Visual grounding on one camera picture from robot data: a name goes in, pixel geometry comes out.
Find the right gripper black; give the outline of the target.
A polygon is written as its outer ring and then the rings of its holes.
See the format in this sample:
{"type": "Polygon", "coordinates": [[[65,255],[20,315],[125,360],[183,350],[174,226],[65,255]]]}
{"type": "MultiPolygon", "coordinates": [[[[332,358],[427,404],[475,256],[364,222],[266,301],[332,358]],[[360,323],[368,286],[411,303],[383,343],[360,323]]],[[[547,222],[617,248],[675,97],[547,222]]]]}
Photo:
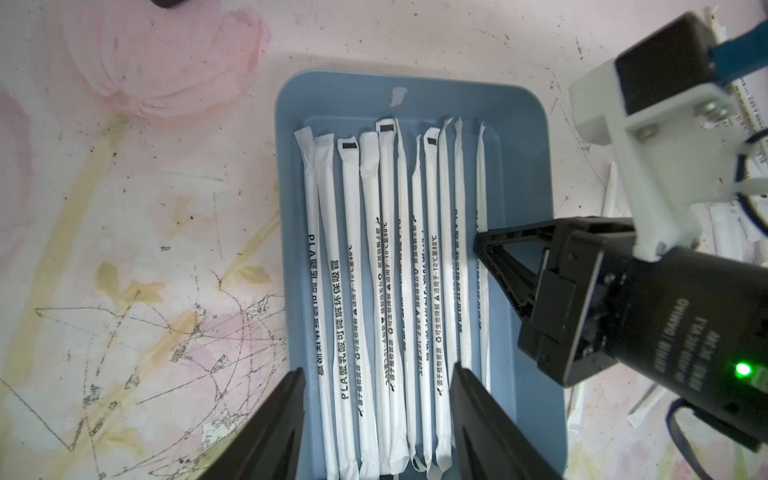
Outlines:
{"type": "Polygon", "coordinates": [[[627,219],[495,228],[474,252],[521,319],[520,349],[570,387],[613,364],[664,386],[755,447],[767,440],[767,271],[675,247],[634,257],[627,219]],[[507,251],[536,242],[538,272],[507,251]]]}

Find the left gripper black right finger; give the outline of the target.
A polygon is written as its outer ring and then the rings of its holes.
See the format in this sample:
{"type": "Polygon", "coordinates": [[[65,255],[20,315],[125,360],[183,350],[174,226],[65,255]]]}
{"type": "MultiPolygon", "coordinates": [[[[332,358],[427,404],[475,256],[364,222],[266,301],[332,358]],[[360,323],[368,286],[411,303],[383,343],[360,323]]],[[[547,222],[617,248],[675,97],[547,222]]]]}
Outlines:
{"type": "Polygon", "coordinates": [[[559,479],[471,370],[454,365],[450,409],[462,479],[559,479]]]}

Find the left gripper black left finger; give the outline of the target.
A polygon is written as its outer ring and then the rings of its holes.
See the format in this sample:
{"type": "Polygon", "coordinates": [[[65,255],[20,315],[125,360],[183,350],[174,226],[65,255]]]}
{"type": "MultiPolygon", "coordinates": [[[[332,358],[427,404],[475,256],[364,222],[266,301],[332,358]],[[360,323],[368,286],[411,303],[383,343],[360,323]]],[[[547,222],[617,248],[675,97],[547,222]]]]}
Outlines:
{"type": "Polygon", "coordinates": [[[305,418],[305,385],[301,368],[289,371],[201,477],[294,479],[305,418]]]}

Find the blue grey storage tray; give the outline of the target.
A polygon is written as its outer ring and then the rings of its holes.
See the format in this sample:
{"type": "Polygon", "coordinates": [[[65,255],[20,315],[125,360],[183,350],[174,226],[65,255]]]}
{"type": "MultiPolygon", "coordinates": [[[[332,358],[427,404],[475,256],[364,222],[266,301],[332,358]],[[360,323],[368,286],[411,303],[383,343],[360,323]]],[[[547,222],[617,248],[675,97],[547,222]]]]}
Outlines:
{"type": "MultiPolygon", "coordinates": [[[[326,479],[314,299],[307,239],[304,163],[294,131],[335,139],[374,130],[397,118],[404,135],[409,174],[416,137],[463,121],[465,185],[469,218],[470,295],[476,296],[474,242],[475,155],[481,123],[486,128],[489,228],[553,219],[550,142],[546,113],[528,90],[511,85],[312,70],[282,87],[275,104],[276,161],[281,211],[284,300],[289,370],[306,378],[305,421],[296,479],[326,479]]],[[[489,279],[491,394],[549,464],[564,472],[568,457],[563,390],[517,348],[520,321],[498,283],[489,279]]]]}

